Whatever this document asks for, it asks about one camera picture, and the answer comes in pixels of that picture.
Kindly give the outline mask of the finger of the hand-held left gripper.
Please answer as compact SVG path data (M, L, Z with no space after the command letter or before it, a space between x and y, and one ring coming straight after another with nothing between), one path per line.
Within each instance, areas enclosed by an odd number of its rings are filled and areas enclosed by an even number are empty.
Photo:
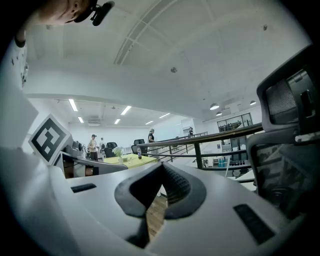
M105 162L100 162L98 164L99 175L111 174L119 171L124 171L127 169L128 167L124 164L112 164L112 163L105 163Z

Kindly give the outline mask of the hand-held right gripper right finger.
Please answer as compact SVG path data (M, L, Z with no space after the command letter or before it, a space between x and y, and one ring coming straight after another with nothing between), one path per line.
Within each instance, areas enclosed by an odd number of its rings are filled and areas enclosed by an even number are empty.
M182 164L174 167L200 179L207 191L192 215L166 220L147 251L158 256L272 256L301 226L303 218L287 219L269 202L237 181ZM272 237L258 244L236 206L248 206L271 230Z

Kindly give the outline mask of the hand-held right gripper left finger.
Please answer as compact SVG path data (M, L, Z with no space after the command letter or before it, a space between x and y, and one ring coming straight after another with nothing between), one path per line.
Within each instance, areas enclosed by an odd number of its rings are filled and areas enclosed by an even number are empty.
M134 217L119 206L115 190L123 180L154 167L149 163L97 176L54 178L57 200L82 255L150 255L145 248L163 228L163 197L157 189L144 217Z

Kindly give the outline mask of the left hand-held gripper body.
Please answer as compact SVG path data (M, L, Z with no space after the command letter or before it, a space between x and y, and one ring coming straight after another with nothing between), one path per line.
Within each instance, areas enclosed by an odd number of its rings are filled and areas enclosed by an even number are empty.
M99 174L99 167L83 157L85 147L75 141L52 114L38 126L28 143L36 156L46 164L60 168L67 179L86 177L86 168L93 168L92 176Z

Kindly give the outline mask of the yellow-green tablecloth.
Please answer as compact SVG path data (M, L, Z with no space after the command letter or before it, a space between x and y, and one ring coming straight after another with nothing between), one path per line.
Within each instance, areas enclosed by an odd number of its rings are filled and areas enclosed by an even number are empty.
M157 163L158 160L154 157L142 156L139 159L137 154L126 154L121 156L122 161L119 161L120 157L106 157L103 162L108 164L125 165L128 169L136 168L146 164Z

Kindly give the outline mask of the group of ceiling tube lights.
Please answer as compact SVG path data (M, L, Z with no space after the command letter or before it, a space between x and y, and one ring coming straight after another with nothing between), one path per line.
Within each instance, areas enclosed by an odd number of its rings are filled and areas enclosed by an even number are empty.
M75 99L68 99L67 101L71 108L70 121L92 127L142 127L151 125L170 115L169 112L107 102Z

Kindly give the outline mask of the dark railing with wooden handrail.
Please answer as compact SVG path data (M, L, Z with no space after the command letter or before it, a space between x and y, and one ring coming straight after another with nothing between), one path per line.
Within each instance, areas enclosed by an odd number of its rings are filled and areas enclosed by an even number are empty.
M232 131L202 132L193 137L187 135L137 146L146 146L147 154L144 156L157 156L159 162L172 163L175 159L190 158L201 170L249 169L247 138L262 131L262 124L258 123Z

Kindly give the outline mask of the black mesh office chair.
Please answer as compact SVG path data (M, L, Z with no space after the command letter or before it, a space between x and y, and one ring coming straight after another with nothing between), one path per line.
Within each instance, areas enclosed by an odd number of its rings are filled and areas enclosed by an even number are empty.
M294 219L320 208L320 63L307 46L257 87L263 132L246 150L257 194Z

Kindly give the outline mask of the white star print shirt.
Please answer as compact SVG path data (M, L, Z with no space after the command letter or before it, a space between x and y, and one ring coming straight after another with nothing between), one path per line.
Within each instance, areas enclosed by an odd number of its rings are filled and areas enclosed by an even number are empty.
M24 87L28 79L29 65L27 62L27 49L26 41L19 41L15 36L11 63L14 66L14 73L18 79L21 89Z

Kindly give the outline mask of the black framed glass partition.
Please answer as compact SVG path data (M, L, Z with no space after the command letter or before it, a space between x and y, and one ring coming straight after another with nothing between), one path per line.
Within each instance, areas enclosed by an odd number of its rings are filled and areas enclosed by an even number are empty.
M227 131L234 131L253 124L250 113L242 114L225 120L217 122L218 130L220 133Z

